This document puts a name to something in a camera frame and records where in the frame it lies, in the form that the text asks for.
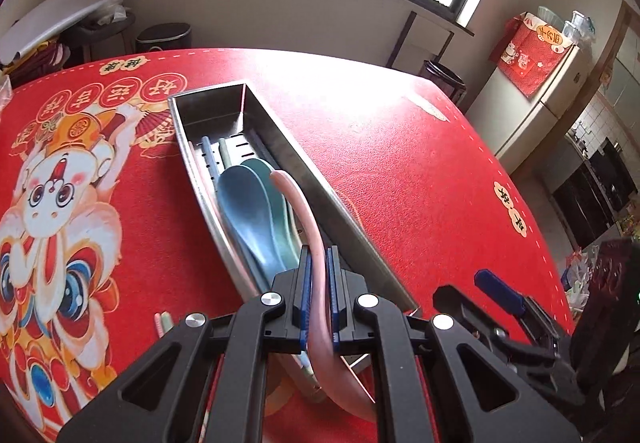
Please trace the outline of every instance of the refrigerator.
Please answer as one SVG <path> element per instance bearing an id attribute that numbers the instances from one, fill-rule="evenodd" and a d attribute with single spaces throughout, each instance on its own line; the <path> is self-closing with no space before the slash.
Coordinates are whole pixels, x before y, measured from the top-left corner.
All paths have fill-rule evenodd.
<path id="1" fill-rule="evenodd" d="M 590 65 L 590 55 L 572 46 L 530 98 L 495 69 L 465 117 L 507 173 L 558 123 L 586 81 Z"/>

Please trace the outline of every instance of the metal tray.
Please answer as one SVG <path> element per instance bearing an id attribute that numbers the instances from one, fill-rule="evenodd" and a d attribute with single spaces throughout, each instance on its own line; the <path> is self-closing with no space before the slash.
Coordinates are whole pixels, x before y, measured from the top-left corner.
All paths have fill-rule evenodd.
<path id="1" fill-rule="evenodd" d="M 215 190 L 202 155 L 201 139 L 209 140 L 222 171 L 218 140 L 226 139 L 233 164 L 256 156 L 274 168 L 287 171 L 311 206 L 325 245 L 337 245 L 340 263 L 364 276 L 372 293 L 405 312 L 418 304 L 340 201 L 331 185 L 284 127 L 269 105 L 245 82 L 232 82 L 183 92 L 169 98 L 178 145 L 191 185 L 226 269 L 244 301 L 257 296 L 258 286 L 248 270 L 242 247 L 230 235 L 215 198 Z M 357 372 L 367 359 L 350 359 Z"/>

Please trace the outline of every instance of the pink spoon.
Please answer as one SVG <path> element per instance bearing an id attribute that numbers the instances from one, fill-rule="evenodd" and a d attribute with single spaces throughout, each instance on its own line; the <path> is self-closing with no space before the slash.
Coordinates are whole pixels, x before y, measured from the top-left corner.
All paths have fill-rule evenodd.
<path id="1" fill-rule="evenodd" d="M 271 181 L 293 207 L 311 249 L 312 290 L 307 354 L 316 379 L 326 395 L 342 409 L 366 421 L 375 422 L 373 398 L 346 362 L 334 353 L 326 307 L 324 244 L 314 214 L 302 190 L 289 174 L 274 170 Z"/>

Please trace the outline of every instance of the red table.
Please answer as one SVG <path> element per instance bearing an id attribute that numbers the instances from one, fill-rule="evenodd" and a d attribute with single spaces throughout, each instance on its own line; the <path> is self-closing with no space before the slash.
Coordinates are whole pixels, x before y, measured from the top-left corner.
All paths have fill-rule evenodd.
<path id="1" fill-rule="evenodd" d="M 261 50 L 96 62 L 17 89 L 0 123 L 0 377 L 48 439 L 156 340 L 155 312 L 239 307 L 166 104 L 234 80 L 268 100 L 425 317 L 437 286 L 453 283 L 524 339 L 474 287 L 487 267 L 572 329 L 527 205 L 431 82 Z M 298 395 L 266 419 L 265 434 L 376 439 L 372 424 Z"/>

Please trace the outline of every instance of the black trash can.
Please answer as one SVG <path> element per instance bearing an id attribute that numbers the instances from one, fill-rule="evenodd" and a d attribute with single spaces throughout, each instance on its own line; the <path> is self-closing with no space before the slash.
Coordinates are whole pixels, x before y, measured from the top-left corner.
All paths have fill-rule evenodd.
<path id="1" fill-rule="evenodd" d="M 136 39 L 136 53 L 189 49 L 191 47 L 191 26 L 172 22 L 158 24 L 145 29 Z"/>
<path id="2" fill-rule="evenodd" d="M 431 80 L 436 84 L 454 105 L 457 105 L 462 97 L 465 96 L 466 86 L 462 78 L 442 64 L 432 60 L 425 60 L 418 76 Z"/>

